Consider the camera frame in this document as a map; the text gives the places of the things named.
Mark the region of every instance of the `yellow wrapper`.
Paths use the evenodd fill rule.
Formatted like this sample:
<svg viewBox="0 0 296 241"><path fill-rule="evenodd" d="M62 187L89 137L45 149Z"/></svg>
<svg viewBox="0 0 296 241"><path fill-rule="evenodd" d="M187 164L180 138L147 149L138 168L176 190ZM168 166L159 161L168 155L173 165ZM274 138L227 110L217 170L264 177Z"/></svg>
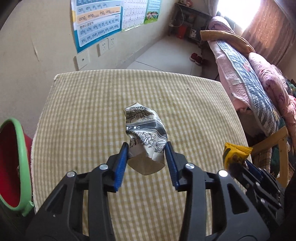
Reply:
<svg viewBox="0 0 296 241"><path fill-rule="evenodd" d="M245 160L251 154L252 150L252 147L238 146L226 142L223 152L224 169L228 171L229 164L234 162L238 162L247 168L248 166Z"/></svg>

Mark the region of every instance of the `educational poster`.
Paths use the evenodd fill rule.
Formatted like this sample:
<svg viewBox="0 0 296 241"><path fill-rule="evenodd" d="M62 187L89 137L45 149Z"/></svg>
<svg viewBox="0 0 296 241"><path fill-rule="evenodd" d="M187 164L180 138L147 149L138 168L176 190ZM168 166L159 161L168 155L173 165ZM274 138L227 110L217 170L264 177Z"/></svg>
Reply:
<svg viewBox="0 0 296 241"><path fill-rule="evenodd" d="M144 23L148 0L123 0L122 31Z"/></svg>
<svg viewBox="0 0 296 241"><path fill-rule="evenodd" d="M121 31L121 0L71 0L77 53Z"/></svg>
<svg viewBox="0 0 296 241"><path fill-rule="evenodd" d="M156 22L158 20L161 0L148 0L144 24Z"/></svg>

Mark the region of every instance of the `green rim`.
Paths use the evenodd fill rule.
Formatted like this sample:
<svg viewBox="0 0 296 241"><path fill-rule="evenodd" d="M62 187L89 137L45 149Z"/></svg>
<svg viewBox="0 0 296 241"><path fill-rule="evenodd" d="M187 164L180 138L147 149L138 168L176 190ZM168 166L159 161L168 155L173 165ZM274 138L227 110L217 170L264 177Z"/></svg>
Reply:
<svg viewBox="0 0 296 241"><path fill-rule="evenodd" d="M33 208L32 203L32 184L30 177L29 160L27 154L27 146L25 142L24 131L22 125L15 118L9 118L0 127L0 132L8 124L12 123L15 127L15 133L17 137L17 150L19 157L19 167L20 167L20 202L18 206L10 206L0 195L1 201L12 211L21 212L23 216L26 216L30 210Z"/></svg>

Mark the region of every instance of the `floor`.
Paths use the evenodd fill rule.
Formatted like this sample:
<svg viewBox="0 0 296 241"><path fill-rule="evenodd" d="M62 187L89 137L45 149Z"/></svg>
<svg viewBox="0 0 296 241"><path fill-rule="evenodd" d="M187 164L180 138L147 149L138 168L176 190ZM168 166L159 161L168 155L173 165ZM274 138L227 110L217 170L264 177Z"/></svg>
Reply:
<svg viewBox="0 0 296 241"><path fill-rule="evenodd" d="M127 69L165 71L201 76L202 68L189 58L200 55L200 48L175 36L166 36L138 57Z"/></svg>

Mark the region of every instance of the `brown blanket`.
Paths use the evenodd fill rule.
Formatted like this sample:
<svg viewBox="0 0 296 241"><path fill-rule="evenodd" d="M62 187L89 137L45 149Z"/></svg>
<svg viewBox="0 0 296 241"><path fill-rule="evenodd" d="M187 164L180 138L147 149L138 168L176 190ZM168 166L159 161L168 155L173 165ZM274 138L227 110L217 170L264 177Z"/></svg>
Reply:
<svg viewBox="0 0 296 241"><path fill-rule="evenodd" d="M200 36L203 41L218 41L224 40L233 48L248 58L249 53L254 52L254 48L244 38L228 31L218 30L201 30Z"/></svg>

